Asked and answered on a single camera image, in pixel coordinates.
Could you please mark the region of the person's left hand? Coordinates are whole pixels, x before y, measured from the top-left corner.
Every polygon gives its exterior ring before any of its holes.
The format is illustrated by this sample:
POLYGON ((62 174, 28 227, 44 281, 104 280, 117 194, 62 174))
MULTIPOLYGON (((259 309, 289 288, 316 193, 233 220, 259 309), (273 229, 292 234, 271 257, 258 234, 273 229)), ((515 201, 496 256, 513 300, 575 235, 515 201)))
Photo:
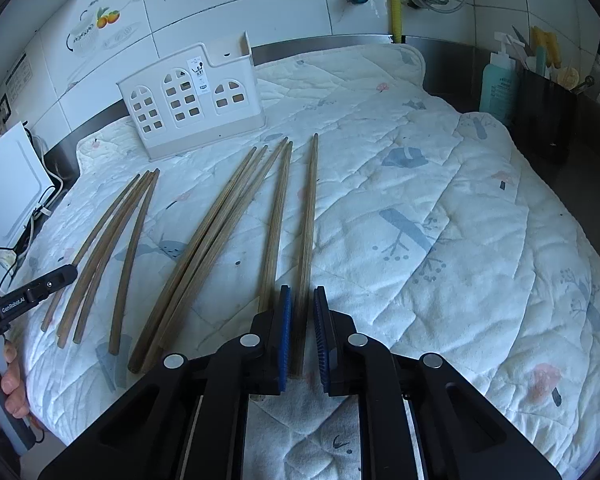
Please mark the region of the person's left hand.
POLYGON ((17 349, 8 340, 4 340, 4 359, 8 367, 0 380, 0 391, 6 396, 5 408, 13 418, 24 419, 30 413, 26 386, 21 376, 17 349))

